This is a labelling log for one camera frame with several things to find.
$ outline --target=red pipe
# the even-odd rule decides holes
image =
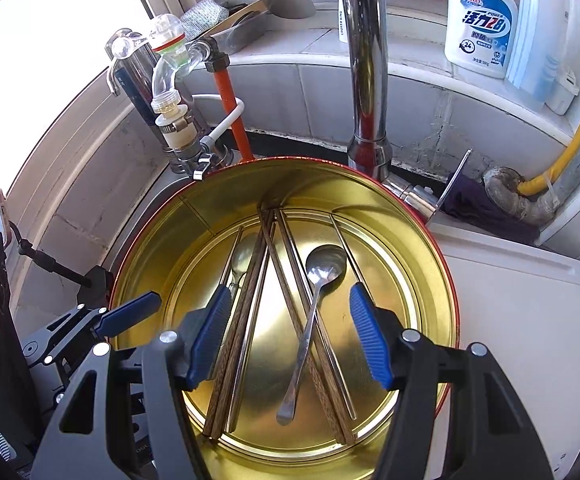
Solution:
[[[225,108],[226,113],[229,114],[237,107],[237,100],[234,97],[234,90],[232,89],[228,70],[224,68],[223,70],[214,72],[214,81],[219,90],[219,94],[221,95],[223,108]],[[238,117],[237,120],[232,123],[231,129],[234,135],[234,140],[237,141],[237,147],[241,152],[241,158],[243,160],[254,160],[249,140],[247,140],[246,128],[243,126],[243,120],[241,117]]]

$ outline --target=bottle label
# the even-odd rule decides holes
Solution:
[[[503,0],[460,2],[465,9],[460,54],[479,65],[502,67],[512,33],[512,11]]]

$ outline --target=golden metal container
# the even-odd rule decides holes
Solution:
[[[314,247],[339,244],[334,213],[365,281],[382,308],[437,344],[458,345],[458,309],[452,279],[433,238],[417,217],[377,182],[350,168],[307,158],[267,158],[218,171],[168,200],[148,221],[121,265],[112,306],[154,290],[161,310],[116,338],[117,348],[147,343],[207,304],[240,226],[258,232],[257,205],[282,206],[302,264]],[[302,323],[297,284],[280,236],[275,246]],[[198,442],[212,478],[356,480],[371,475],[385,441],[397,393],[372,380],[349,313],[355,283],[350,266],[320,311],[340,363],[357,418],[349,420],[354,446],[337,444],[310,375],[303,374],[295,419],[276,422],[289,384],[298,341],[275,269],[267,268],[254,338],[244,375],[235,431],[218,442]],[[185,392],[197,433],[213,381]],[[446,396],[439,385],[437,410]]]

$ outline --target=hand soap bottle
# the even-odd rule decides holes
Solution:
[[[448,0],[445,57],[472,72],[502,79],[517,17],[514,0]]]

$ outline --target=yellow hose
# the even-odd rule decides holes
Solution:
[[[557,158],[557,160],[552,164],[547,170],[546,174],[550,177],[550,182],[554,182],[566,166],[570,163],[570,160],[574,157],[578,149],[580,148],[580,124],[578,125],[578,129],[572,138],[572,142],[570,142],[569,146],[564,149],[563,153]],[[545,182],[545,177],[542,174],[539,176],[534,177],[531,180],[527,180],[525,182],[521,182],[518,188],[516,189],[519,194],[524,196],[532,196],[536,195],[537,193],[543,191],[547,188],[548,184]]]

